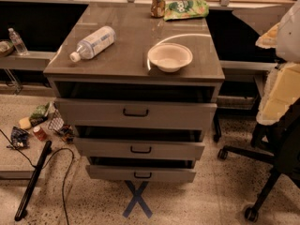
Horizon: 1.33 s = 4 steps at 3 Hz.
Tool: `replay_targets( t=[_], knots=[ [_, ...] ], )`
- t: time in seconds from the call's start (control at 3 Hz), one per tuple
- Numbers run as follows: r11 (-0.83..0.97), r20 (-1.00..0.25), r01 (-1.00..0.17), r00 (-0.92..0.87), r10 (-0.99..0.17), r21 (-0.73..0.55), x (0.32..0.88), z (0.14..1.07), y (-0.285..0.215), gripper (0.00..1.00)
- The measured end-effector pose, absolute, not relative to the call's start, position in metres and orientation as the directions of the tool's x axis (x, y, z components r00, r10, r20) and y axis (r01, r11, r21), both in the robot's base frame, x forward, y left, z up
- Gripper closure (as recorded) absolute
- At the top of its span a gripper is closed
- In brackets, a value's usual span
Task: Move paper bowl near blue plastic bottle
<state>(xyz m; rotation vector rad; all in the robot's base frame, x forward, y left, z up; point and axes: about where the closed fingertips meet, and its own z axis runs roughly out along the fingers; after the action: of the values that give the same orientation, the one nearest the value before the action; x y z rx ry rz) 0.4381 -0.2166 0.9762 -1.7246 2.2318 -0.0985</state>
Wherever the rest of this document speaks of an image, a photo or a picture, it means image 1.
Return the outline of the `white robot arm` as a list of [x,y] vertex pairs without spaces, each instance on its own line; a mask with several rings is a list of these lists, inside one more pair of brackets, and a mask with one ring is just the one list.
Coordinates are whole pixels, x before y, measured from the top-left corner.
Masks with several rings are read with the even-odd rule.
[[256,116],[259,124],[269,126],[300,98],[300,0],[255,45],[275,48],[276,56],[284,60],[269,72]]

